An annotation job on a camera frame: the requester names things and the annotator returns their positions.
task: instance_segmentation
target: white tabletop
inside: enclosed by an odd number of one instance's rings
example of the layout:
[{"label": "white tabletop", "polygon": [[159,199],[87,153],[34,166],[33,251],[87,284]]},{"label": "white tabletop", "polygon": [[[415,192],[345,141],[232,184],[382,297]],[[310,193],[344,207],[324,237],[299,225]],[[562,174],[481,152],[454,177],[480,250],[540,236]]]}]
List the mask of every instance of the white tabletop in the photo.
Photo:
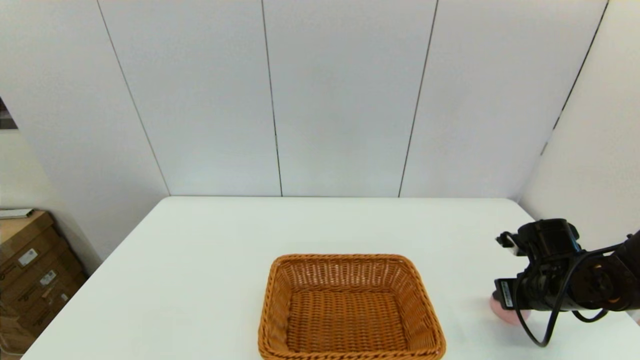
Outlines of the white tabletop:
[{"label": "white tabletop", "polygon": [[[290,253],[410,258],[447,339],[445,359],[635,359],[625,313],[561,314],[551,344],[499,320],[493,280],[527,260],[495,241],[532,219],[504,199],[171,197],[96,271],[23,360],[260,359],[269,266]],[[548,313],[531,317],[541,336]]]}]

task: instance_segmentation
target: cardboard box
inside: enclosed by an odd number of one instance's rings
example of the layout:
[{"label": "cardboard box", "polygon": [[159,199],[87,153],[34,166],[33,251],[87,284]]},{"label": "cardboard box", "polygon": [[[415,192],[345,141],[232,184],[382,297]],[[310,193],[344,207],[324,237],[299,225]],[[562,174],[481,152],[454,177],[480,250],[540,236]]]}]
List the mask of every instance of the cardboard box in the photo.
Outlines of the cardboard box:
[{"label": "cardboard box", "polygon": [[67,243],[62,241],[39,264],[27,270],[0,294],[1,307],[7,313],[13,311],[18,315],[24,314],[49,288],[72,279],[81,271],[82,266],[67,248]]},{"label": "cardboard box", "polygon": [[0,264],[52,225],[53,219],[46,211],[34,211],[28,218],[0,220]]},{"label": "cardboard box", "polygon": [[0,334],[37,337],[84,284],[84,274],[59,283],[22,316],[0,316]]},{"label": "cardboard box", "polygon": [[36,341],[35,336],[0,334],[2,349],[14,354],[24,354]]},{"label": "cardboard box", "polygon": [[12,257],[0,263],[0,290],[5,289],[42,259],[59,241],[58,233],[50,226],[27,242]]}]

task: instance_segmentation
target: white sticker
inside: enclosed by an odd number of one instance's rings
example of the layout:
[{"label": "white sticker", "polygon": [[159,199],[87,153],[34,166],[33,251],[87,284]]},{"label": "white sticker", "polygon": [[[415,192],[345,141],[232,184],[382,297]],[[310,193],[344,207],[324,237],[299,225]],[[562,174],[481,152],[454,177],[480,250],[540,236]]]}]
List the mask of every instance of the white sticker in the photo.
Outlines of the white sticker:
[{"label": "white sticker", "polygon": [[42,286],[49,285],[49,283],[53,281],[53,279],[55,279],[56,276],[57,276],[56,272],[53,270],[50,270],[42,277],[42,279],[40,279],[40,285]]},{"label": "white sticker", "polygon": [[25,252],[20,259],[18,259],[18,262],[20,263],[21,266],[27,266],[30,262],[32,262],[32,260],[34,260],[35,258],[38,257],[38,253],[36,252],[36,250],[34,249],[29,249],[29,251]]},{"label": "white sticker", "polygon": [[509,291],[509,284],[506,281],[500,282],[500,287],[502,287],[502,294],[504,295],[504,304],[507,307],[513,307],[513,301],[511,301],[511,292]]}]

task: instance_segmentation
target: brown woven basket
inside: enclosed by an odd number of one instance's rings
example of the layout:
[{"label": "brown woven basket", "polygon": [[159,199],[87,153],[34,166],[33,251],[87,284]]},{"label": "brown woven basket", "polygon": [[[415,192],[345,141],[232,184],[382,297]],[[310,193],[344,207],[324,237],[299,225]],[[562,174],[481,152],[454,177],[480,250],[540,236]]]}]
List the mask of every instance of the brown woven basket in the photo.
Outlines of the brown woven basket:
[{"label": "brown woven basket", "polygon": [[286,255],[271,265],[264,359],[440,359],[445,340],[420,274],[399,255]]}]

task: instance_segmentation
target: pink ball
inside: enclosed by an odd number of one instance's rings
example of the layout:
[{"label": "pink ball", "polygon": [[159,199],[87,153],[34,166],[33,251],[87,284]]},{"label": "pink ball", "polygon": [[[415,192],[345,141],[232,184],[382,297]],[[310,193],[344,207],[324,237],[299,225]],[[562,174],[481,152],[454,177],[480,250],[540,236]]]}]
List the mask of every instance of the pink ball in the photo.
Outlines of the pink ball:
[{"label": "pink ball", "polygon": [[[506,323],[511,325],[520,325],[520,320],[518,319],[518,315],[515,310],[505,310],[500,305],[498,300],[495,300],[493,297],[489,298],[489,305],[491,306],[491,310],[496,314],[499,318],[504,320]],[[529,318],[531,315],[531,310],[521,310],[522,318],[524,320]]]}]

